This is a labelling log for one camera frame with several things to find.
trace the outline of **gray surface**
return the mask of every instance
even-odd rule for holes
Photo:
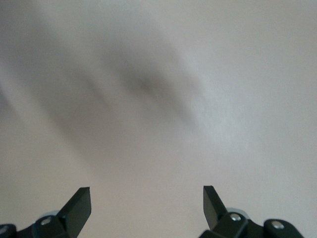
[[[212,184],[315,237],[315,1],[0,6],[0,223],[90,186],[80,237],[194,238]]]

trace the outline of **silver bolt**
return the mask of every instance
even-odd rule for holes
[[[3,233],[6,233],[8,229],[9,229],[8,226],[2,227],[2,228],[0,229],[0,235],[3,234]]]
[[[232,213],[231,215],[230,215],[230,217],[231,217],[231,219],[233,220],[233,221],[240,221],[241,220],[241,217],[238,215],[238,214],[236,214],[236,213]]]
[[[44,226],[44,225],[50,223],[50,222],[51,222],[51,219],[52,219],[51,217],[47,217],[46,219],[44,219],[44,220],[41,221],[41,225]]]
[[[272,221],[272,225],[274,226],[275,229],[284,229],[284,225],[280,223],[279,221]]]

